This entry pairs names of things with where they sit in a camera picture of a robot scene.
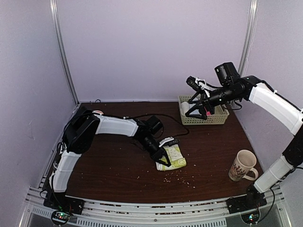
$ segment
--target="yellow and white cloth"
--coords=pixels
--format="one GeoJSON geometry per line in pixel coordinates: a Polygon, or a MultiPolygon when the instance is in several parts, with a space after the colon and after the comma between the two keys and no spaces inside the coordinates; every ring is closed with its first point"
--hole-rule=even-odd
{"type": "MultiPolygon", "coordinates": [[[[163,164],[160,164],[160,163],[156,162],[157,170],[159,170],[159,171],[167,171],[167,170],[179,169],[181,167],[186,166],[186,160],[182,156],[178,144],[175,144],[175,145],[173,145],[171,147],[164,146],[163,148],[167,152],[167,155],[168,155],[169,160],[171,162],[171,166],[167,167],[167,166],[165,166],[163,164]]],[[[164,162],[167,162],[165,157],[163,157],[161,160],[164,161],[164,162]]]]}

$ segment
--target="dark wooden table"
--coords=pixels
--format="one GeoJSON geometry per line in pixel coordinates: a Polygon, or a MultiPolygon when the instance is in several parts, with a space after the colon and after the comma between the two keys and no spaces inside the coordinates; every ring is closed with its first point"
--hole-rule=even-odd
{"type": "MultiPolygon", "coordinates": [[[[181,121],[178,103],[92,103],[82,104],[106,114],[136,116],[148,113],[169,114],[181,121]]],[[[182,126],[159,116],[165,126],[163,138],[183,133],[182,126]]],[[[187,166],[178,170],[157,171],[146,151],[121,135],[96,135],[88,152],[78,160],[68,183],[67,195],[86,199],[163,203],[204,201],[241,195],[252,182],[233,182],[228,171],[241,149],[252,151],[236,116],[224,125],[188,126],[190,134],[179,137],[179,147],[187,166]]],[[[257,163],[259,174],[262,169],[257,163]]]]}

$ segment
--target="basket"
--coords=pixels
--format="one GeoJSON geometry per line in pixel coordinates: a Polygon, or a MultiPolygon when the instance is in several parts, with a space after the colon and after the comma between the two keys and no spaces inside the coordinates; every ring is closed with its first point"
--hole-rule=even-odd
{"type": "Polygon", "coordinates": [[[179,111],[183,125],[203,125],[203,124],[224,124],[227,119],[229,112],[223,109],[220,105],[216,106],[213,115],[208,115],[207,120],[201,120],[193,117],[186,117],[181,114],[180,105],[181,103],[188,101],[191,96],[179,96],[179,111]]]}

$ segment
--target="white mug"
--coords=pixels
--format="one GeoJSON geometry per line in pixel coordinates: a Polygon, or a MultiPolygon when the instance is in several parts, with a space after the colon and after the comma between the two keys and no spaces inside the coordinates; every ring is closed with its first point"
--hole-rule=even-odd
{"type": "Polygon", "coordinates": [[[254,181],[258,178],[258,171],[254,168],[257,163],[256,156],[249,150],[240,150],[229,170],[228,176],[233,181],[240,181],[245,178],[250,181],[254,181]],[[246,174],[252,171],[255,177],[246,176],[246,174]]]}

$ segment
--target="wall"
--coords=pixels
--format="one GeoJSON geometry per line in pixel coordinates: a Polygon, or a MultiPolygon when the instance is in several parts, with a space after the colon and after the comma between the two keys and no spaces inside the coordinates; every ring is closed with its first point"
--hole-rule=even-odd
{"type": "Polygon", "coordinates": [[[49,0],[0,2],[0,226],[17,225],[74,109],[49,0]]]}
{"type": "MultiPolygon", "coordinates": [[[[258,21],[246,75],[266,80],[280,94],[303,107],[303,1],[260,1],[258,21]]],[[[237,112],[264,168],[281,156],[292,135],[269,113],[243,102],[237,112]]],[[[303,223],[303,171],[289,176],[282,189],[294,226],[303,223]]]]}
{"type": "Polygon", "coordinates": [[[240,63],[250,1],[58,1],[80,101],[176,100],[188,75],[240,63]]]}

